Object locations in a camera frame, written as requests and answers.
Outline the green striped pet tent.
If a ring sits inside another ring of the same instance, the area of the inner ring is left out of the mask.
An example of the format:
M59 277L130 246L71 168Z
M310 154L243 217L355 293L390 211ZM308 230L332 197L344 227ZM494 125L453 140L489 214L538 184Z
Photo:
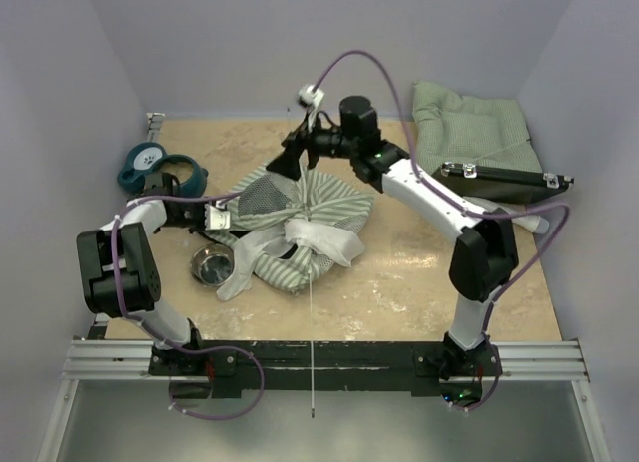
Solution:
M250 289L253 276L298 292L336 264L350 267L365 251L359 232L374 196L336 176L304 170L292 181L259 167L233 190L239 195L227 205L230 227L211 232L234 256L234 270L217 290L221 301Z

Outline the white tent pole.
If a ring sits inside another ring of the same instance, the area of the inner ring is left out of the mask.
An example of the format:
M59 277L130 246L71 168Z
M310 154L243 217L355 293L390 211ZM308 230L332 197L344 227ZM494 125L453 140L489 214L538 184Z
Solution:
M310 314L310 417L311 420L316 418L316 357L315 357L315 335L314 335L314 286L313 271L311 266L308 267L309 277L309 314Z
M504 162L523 161L534 159L535 157L535 152L527 140L514 140L489 142L478 150L474 159L476 161L494 160Z

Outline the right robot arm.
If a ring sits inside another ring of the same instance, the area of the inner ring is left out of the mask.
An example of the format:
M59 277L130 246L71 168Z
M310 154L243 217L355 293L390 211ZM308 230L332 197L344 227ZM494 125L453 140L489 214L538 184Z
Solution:
M379 193L419 213L453 243L449 278L458 293L453 324L444 337L447 368L468 374L480 362L497 293L519 263L513 225L506 213L487 213L428 175L409 152L384 139L377 112L364 96L339 104L340 123L319 121L323 93L303 88L298 103L306 114L287 134L282 152L267 165L271 173L296 181L306 156L314 167L323 157L349 161L355 175Z

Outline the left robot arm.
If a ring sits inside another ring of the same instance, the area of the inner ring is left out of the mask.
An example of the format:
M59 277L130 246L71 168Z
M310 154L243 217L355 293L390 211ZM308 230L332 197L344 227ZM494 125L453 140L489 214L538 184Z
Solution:
M163 227L202 230L215 201L187 198L176 177L151 173L143 189L109 223L76 238L89 310L137 325L153 339L154 359L185 374L205 367L207 350L194 324L162 298L149 237Z

